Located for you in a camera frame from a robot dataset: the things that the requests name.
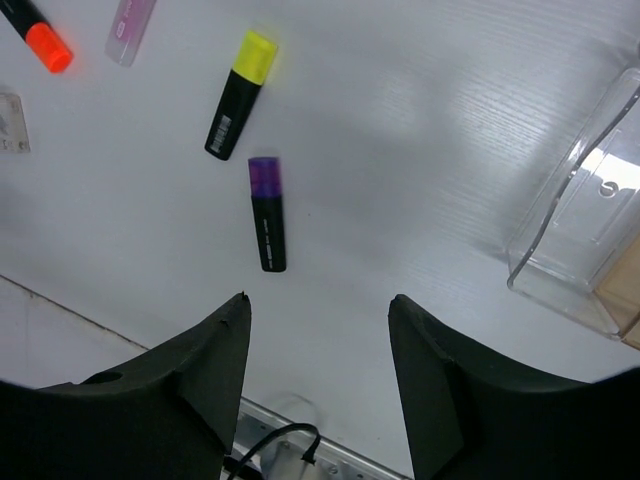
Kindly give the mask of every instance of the purple cap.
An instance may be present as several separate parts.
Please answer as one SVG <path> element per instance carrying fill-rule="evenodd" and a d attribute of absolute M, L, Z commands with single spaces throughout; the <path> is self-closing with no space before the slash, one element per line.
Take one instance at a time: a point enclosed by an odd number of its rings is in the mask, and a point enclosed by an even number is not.
<path fill-rule="evenodd" d="M 280 162 L 277 157 L 257 157 L 249 159 L 251 196 L 275 198 L 282 196 L 280 183 Z"/>

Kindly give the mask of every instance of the yellow cap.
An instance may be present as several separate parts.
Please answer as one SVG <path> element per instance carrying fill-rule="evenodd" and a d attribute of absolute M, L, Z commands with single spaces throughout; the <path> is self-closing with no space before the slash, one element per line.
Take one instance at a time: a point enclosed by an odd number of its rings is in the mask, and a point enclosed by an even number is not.
<path fill-rule="evenodd" d="M 256 85 L 262 85 L 276 56 L 278 46 L 249 30 L 244 38 L 233 71 Z"/>

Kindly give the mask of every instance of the orange marker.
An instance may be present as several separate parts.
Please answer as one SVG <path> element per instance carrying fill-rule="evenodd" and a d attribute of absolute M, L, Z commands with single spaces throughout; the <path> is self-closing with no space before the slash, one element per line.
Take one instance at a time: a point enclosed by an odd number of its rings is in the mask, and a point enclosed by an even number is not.
<path fill-rule="evenodd" d="M 0 11 L 51 73 L 63 72 L 73 53 L 28 0 L 0 0 Z"/>

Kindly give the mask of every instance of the black cable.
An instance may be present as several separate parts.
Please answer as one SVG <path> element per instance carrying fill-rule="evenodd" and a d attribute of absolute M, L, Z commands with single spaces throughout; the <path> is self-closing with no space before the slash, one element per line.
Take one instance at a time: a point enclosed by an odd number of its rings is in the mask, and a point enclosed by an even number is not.
<path fill-rule="evenodd" d="M 236 478 L 238 473 L 240 473 L 240 470 L 242 470 L 245 467 L 245 465 L 249 463 L 251 458 L 260 450 L 262 450 L 264 447 L 269 445 L 274 440 L 292 432 L 309 432 L 316 436 L 311 446 L 302 455 L 302 461 L 310 463 L 311 465 L 315 465 L 316 450 L 320 446 L 320 441 L 322 440 L 322 436 L 320 435 L 318 428 L 315 425 L 311 425 L 310 423 L 292 423 L 291 425 L 287 425 L 286 427 L 282 427 L 277 430 L 274 430 L 269 435 L 267 435 L 262 440 L 260 440 L 258 443 L 256 443 L 253 447 L 251 447 L 251 449 L 247 452 L 247 454 L 240 459 L 236 467 L 229 474 L 229 478 L 227 480 L 233 480 L 234 478 Z"/>

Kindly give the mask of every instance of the highlighter cap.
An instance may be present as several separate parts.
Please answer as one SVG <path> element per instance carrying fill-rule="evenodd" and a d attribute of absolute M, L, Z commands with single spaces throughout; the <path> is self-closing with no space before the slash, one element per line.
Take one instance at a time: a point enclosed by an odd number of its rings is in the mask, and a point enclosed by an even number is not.
<path fill-rule="evenodd" d="M 51 73 L 63 72 L 73 60 L 73 53 L 44 22 L 33 25 L 27 32 L 25 41 Z"/>
<path fill-rule="evenodd" d="M 277 50 L 275 43 L 249 30 L 233 64 L 233 71 L 251 83 L 262 85 L 267 79 Z"/>
<path fill-rule="evenodd" d="M 257 157 L 249 159 L 251 196 L 276 198 L 282 196 L 280 162 L 277 157 Z"/>

